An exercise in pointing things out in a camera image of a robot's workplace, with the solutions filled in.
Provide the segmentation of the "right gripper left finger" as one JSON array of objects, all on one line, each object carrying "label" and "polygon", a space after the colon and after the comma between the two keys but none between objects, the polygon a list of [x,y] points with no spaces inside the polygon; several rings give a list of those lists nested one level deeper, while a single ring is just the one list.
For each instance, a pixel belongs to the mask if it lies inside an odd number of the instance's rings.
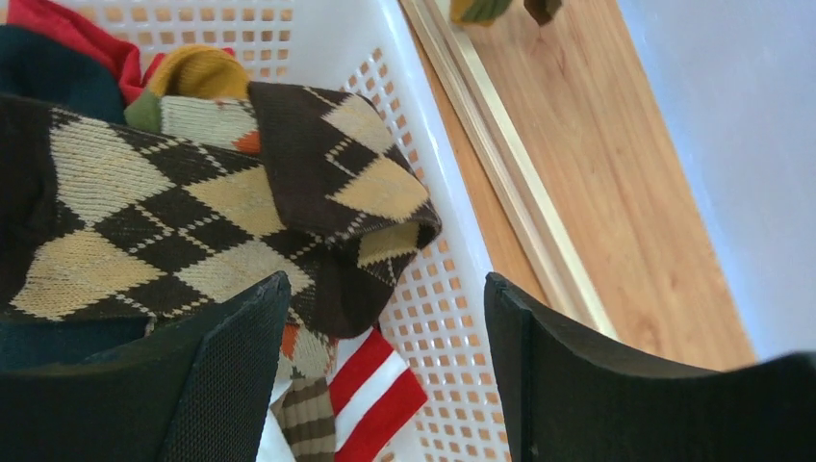
[{"label": "right gripper left finger", "polygon": [[5,461],[252,461],[285,273],[183,319],[1,323]]}]

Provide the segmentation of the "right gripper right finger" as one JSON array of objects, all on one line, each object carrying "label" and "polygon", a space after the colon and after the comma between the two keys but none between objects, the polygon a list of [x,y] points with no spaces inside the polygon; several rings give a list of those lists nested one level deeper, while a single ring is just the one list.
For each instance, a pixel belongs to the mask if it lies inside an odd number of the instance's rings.
[{"label": "right gripper right finger", "polygon": [[487,275],[485,322],[516,461],[811,461],[815,356],[727,372],[651,355]]}]

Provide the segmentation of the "brown argyle sock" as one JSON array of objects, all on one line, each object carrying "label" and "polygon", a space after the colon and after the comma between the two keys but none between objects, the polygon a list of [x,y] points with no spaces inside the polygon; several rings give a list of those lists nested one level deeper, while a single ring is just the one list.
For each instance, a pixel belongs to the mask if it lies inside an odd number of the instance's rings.
[{"label": "brown argyle sock", "polygon": [[253,82],[243,154],[1,99],[1,317],[181,319],[275,272],[289,319],[371,327],[441,219],[359,95]]}]

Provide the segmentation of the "olive green striped sock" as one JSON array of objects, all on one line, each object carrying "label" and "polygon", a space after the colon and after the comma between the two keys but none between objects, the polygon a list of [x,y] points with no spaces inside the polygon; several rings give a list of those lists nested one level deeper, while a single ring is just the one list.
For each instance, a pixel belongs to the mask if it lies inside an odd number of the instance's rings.
[{"label": "olive green striped sock", "polygon": [[449,19],[458,25],[488,27],[509,9],[511,0],[451,0]]}]

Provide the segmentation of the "brown striped sock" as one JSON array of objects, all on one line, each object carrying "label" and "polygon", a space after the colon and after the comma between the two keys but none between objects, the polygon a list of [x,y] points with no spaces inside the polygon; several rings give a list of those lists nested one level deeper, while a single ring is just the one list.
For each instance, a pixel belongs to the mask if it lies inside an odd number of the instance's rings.
[{"label": "brown striped sock", "polygon": [[539,27],[550,23],[563,6],[562,0],[524,0],[523,6]]}]

